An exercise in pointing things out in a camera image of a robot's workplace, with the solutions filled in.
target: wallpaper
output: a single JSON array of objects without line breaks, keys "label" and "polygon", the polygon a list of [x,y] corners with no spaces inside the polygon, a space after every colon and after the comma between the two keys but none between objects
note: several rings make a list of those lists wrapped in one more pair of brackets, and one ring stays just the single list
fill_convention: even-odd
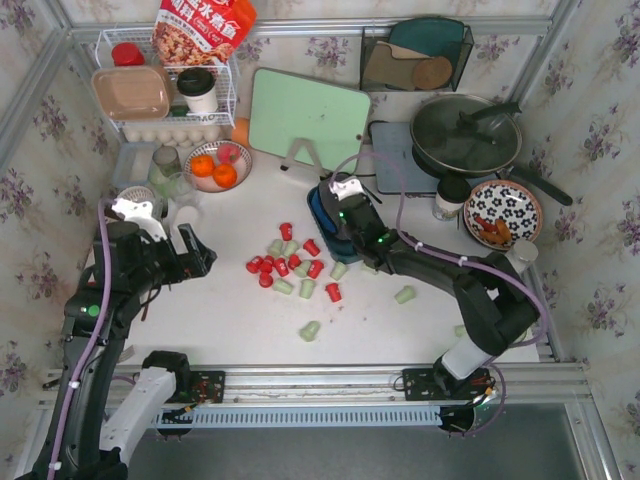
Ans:
[{"label": "wallpaper", "polygon": [[42,50],[52,27],[33,0],[0,2],[0,118]]},{"label": "wallpaper", "polygon": [[[458,93],[504,100],[535,47],[532,35],[478,35]],[[253,75],[268,67],[358,88],[360,75],[358,37],[249,38],[240,45],[238,115],[249,116]],[[432,92],[370,92],[374,120],[409,121],[421,101]]]},{"label": "wallpaper", "polygon": [[[153,22],[160,0],[60,0],[77,23]],[[557,0],[253,0],[258,18],[548,15]]]},{"label": "wallpaper", "polygon": [[118,144],[63,64],[0,177],[0,478],[13,478]]},{"label": "wallpaper", "polygon": [[539,267],[626,480],[640,479],[639,48],[638,0],[580,2],[521,122],[523,160],[575,198],[539,197]]}]

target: table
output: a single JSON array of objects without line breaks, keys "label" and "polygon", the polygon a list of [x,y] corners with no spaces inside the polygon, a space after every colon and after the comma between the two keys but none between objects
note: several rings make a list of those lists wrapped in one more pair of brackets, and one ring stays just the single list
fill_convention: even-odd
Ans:
[{"label": "table", "polygon": [[[455,299],[409,277],[372,275],[361,262],[349,266],[340,281],[343,301],[332,304],[324,285],[333,265],[306,203],[317,177],[303,169],[279,169],[279,159],[252,152],[249,177],[235,189],[199,194],[202,219],[194,229],[218,254],[205,278],[163,288],[151,303],[144,322],[138,317],[127,347],[135,354],[125,363],[139,365],[154,349],[184,352],[191,364],[201,365],[370,365],[431,363],[457,342],[454,326],[462,324]],[[366,178],[370,187],[375,178]],[[395,225],[398,196],[382,196],[376,208]],[[402,226],[425,244],[469,255],[485,255],[455,222],[433,218],[433,199],[406,202]],[[294,225],[302,244],[314,238],[327,267],[310,300],[298,297],[300,279],[290,296],[258,285],[245,269],[254,255],[264,255],[282,222]],[[417,298],[398,305],[393,296],[404,285]],[[322,326],[317,339],[306,343],[298,330],[311,320]],[[535,346],[506,352],[500,362],[538,362]]]}]

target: gray floor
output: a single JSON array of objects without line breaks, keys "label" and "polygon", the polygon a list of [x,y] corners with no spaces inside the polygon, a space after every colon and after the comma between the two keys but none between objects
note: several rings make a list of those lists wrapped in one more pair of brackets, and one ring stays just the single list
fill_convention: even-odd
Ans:
[{"label": "gray floor", "polygon": [[562,406],[512,406],[476,438],[434,428],[271,428],[153,432],[131,480],[584,479]]}]

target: red snack package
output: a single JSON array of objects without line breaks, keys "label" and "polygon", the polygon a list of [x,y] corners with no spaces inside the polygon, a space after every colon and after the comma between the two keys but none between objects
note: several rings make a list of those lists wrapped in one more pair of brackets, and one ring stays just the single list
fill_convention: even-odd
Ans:
[{"label": "red snack package", "polygon": [[152,43],[165,65],[226,63],[256,16],[249,0],[162,0]]}]

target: green cutting board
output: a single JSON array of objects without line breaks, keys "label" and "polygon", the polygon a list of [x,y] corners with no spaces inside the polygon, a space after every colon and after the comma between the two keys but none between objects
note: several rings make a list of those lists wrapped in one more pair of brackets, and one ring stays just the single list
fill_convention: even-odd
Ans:
[{"label": "green cutting board", "polygon": [[[249,144],[286,157],[293,142],[305,138],[322,166],[333,171],[360,151],[370,108],[371,98],[359,90],[261,68],[253,80]],[[304,148],[295,159],[313,165]],[[343,171],[352,173],[355,166]]]}]

